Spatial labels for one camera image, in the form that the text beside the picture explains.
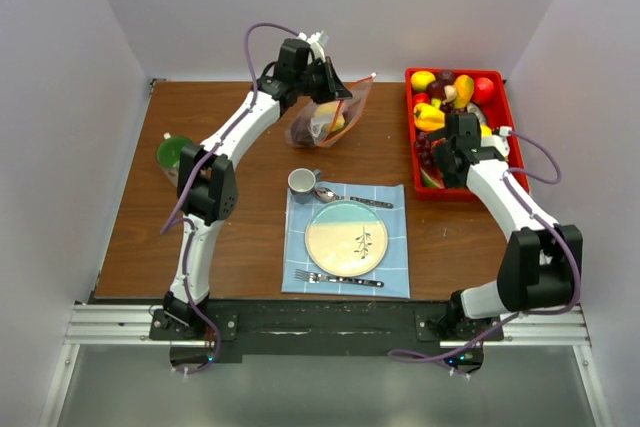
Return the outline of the purple grape bunch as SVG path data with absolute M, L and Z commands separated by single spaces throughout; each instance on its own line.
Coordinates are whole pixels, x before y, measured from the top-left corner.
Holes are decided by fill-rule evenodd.
M 414 142 L 416 156 L 419 166 L 423 170 L 436 169 L 434 149 L 441 142 L 441 139 L 431 140 L 427 132 L 419 131 Z

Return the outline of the clear zip top bag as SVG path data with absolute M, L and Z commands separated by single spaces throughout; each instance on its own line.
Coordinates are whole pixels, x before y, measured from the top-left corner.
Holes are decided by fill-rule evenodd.
M 358 123 L 377 74 L 351 83 L 352 97 L 324 104 L 304 106 L 285 130 L 287 144 L 294 148 L 329 148 Z

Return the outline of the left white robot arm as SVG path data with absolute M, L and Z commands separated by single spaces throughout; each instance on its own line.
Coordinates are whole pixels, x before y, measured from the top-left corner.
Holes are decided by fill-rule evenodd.
M 241 106 L 219 130 L 181 150 L 178 202 L 167 222 L 183 224 L 178 267 L 163 300 L 165 315 L 185 339 L 207 327 L 204 306 L 218 234 L 238 202 L 235 168 L 259 136 L 300 97 L 317 104 L 352 97 L 324 52 L 326 34 L 303 33 L 281 44 L 272 72 L 264 72 Z

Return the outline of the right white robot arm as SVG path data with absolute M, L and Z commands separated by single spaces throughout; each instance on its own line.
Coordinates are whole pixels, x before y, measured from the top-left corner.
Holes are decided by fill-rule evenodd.
M 579 301 L 583 236 L 532 200 L 507 163 L 508 126 L 483 135 L 472 113 L 448 114 L 429 134 L 447 188 L 464 187 L 487 208 L 507 241 L 494 281 L 452 293 L 434 327 L 442 336 L 469 339 L 481 320 L 526 312 L 563 314 Z

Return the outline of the watermelon slice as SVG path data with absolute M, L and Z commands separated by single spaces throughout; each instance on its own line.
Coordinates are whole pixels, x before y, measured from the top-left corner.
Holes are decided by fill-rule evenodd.
M 444 183 L 442 181 L 442 177 L 437 168 L 431 167 L 420 167 L 420 176 L 422 185 L 425 188 L 429 189 L 444 189 Z

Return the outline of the red apple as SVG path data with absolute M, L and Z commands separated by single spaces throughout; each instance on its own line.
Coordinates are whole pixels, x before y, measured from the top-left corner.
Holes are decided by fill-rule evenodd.
M 488 77 L 478 77 L 474 81 L 472 102 L 478 106 L 489 103 L 495 94 L 495 83 Z

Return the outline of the orange yellow mango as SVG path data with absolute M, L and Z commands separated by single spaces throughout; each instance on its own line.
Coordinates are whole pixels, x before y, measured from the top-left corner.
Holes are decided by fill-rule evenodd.
M 453 101 L 454 108 L 456 110 L 465 109 L 474 94 L 474 80 L 469 75 L 461 74 L 455 79 L 453 86 L 457 91 L 457 96 Z

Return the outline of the yellow peach top left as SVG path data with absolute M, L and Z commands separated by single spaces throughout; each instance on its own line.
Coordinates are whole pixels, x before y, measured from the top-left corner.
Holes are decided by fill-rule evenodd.
M 428 86 L 435 80 L 435 74 L 428 70 L 418 70 L 410 76 L 411 87 L 416 93 L 426 92 Z

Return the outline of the grey mug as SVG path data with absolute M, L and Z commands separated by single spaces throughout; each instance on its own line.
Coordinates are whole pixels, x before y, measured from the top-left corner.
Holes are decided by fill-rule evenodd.
M 293 201 L 305 204 L 315 196 L 315 189 L 322 176 L 319 169 L 310 170 L 307 168 L 297 168 L 291 171 L 287 178 L 287 186 Z

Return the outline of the metal spoon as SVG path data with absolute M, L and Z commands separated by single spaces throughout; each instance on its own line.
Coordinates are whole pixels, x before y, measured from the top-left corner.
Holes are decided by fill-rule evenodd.
M 349 195 L 339 195 L 327 187 L 316 187 L 314 189 L 314 193 L 315 193 L 315 196 L 324 203 L 337 202 L 337 201 L 353 201 L 353 202 L 358 202 L 370 207 L 384 208 L 384 209 L 394 208 L 394 204 L 390 202 L 354 197 Z

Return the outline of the beige and teal plate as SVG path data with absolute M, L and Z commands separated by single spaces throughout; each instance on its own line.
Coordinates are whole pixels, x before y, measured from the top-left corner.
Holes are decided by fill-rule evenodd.
M 313 215 L 304 242 L 310 259 L 322 271 L 358 277 L 382 262 L 389 236 L 374 209 L 358 202 L 338 201 L 324 205 Z

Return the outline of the green glass cup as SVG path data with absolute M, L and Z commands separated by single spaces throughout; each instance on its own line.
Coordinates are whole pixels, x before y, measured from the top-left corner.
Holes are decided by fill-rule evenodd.
M 182 148 L 192 143 L 193 141 L 188 137 L 165 132 L 162 142 L 156 149 L 156 162 L 173 187 L 178 186 Z

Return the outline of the metal fork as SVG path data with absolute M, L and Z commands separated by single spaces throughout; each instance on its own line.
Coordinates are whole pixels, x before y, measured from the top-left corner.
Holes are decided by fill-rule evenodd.
M 342 277 L 342 276 L 333 276 L 328 274 L 314 273 L 307 270 L 296 269 L 294 272 L 294 278 L 297 280 L 301 280 L 307 283 L 337 283 L 337 284 L 348 284 L 348 285 L 359 285 L 373 288 L 382 288 L 385 286 L 385 283 L 379 280 L 369 280 L 363 278 L 356 277 Z

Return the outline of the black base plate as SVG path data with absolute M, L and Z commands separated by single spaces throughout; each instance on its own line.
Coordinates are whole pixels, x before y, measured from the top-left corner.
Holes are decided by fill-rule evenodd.
M 445 326 L 445 302 L 214 299 L 204 313 L 221 333 L 222 363 L 249 355 L 384 356 L 392 349 L 437 355 L 498 319 L 459 317 Z

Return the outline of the aluminium frame rail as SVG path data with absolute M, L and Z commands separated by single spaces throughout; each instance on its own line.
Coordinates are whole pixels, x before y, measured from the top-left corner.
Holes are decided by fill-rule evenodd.
M 64 342 L 76 345 L 137 345 L 151 342 L 151 315 L 146 305 L 77 305 L 67 324 Z M 562 315 L 520 315 L 485 346 L 569 346 L 591 344 L 579 307 Z

